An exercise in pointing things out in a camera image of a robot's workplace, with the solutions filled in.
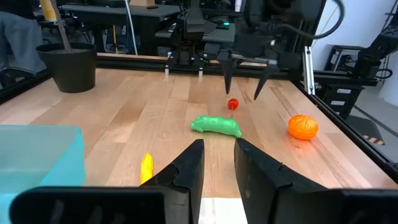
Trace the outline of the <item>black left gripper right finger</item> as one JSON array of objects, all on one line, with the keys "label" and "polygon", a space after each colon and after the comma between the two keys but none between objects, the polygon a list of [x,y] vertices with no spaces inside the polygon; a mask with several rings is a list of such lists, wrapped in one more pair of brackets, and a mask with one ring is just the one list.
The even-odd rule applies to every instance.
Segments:
[{"label": "black left gripper right finger", "polygon": [[248,223],[342,223],[341,195],[299,174],[249,141],[234,146],[236,180]]}]

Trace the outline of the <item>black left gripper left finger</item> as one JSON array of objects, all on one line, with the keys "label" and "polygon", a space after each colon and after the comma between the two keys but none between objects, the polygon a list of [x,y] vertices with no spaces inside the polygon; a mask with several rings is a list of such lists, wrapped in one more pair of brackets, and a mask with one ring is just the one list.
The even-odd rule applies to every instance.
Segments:
[{"label": "black left gripper left finger", "polygon": [[161,187],[167,223],[198,224],[204,180],[205,145],[196,139],[168,166],[142,184]]}]

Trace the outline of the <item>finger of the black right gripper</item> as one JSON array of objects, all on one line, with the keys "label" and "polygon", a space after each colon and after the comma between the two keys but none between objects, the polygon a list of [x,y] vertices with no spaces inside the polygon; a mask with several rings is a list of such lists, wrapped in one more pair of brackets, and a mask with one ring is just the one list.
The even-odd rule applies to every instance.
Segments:
[{"label": "finger of the black right gripper", "polygon": [[257,88],[254,93],[254,100],[257,100],[257,97],[259,96],[263,86],[266,84],[266,81],[268,78],[273,75],[276,71],[276,66],[275,65],[269,65],[267,64],[267,67],[262,71],[262,75],[259,79]]},{"label": "finger of the black right gripper", "polygon": [[231,59],[222,60],[221,65],[222,65],[222,71],[223,71],[223,75],[224,75],[225,91],[226,91],[226,94],[228,95],[230,88],[231,88],[231,80],[232,80],[232,74],[233,74],[233,61]]}]

